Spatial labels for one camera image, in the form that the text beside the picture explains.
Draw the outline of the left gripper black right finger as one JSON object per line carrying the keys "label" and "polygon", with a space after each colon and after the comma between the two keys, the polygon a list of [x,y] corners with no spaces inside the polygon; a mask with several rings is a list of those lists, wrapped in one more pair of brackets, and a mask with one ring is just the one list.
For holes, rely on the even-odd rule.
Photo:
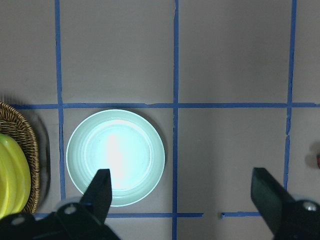
{"label": "left gripper black right finger", "polygon": [[250,197],[273,234],[279,232],[296,203],[284,187],[262,167],[252,170]]}

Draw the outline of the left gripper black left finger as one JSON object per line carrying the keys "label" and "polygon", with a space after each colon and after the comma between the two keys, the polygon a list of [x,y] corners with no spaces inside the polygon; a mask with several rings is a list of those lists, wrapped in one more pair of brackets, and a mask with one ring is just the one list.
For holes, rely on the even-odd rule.
{"label": "left gripper black left finger", "polygon": [[112,202],[112,183],[109,169],[99,169],[80,199],[99,222],[105,222]]}

